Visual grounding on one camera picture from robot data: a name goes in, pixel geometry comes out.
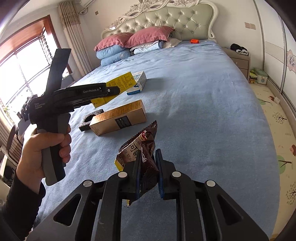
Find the person's left hand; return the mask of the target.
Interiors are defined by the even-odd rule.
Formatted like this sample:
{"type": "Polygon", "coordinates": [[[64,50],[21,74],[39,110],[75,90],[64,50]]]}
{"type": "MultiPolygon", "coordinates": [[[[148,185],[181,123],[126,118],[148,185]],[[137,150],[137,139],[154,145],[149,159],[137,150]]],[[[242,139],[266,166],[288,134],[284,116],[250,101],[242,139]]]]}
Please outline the person's left hand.
{"type": "Polygon", "coordinates": [[[16,175],[18,179],[35,193],[39,193],[41,180],[45,177],[42,168],[42,150],[51,146],[59,145],[59,156],[62,162],[67,164],[70,161],[70,144],[72,142],[71,127],[67,127],[67,134],[60,133],[37,133],[33,130],[31,137],[23,147],[22,155],[16,175]]]}

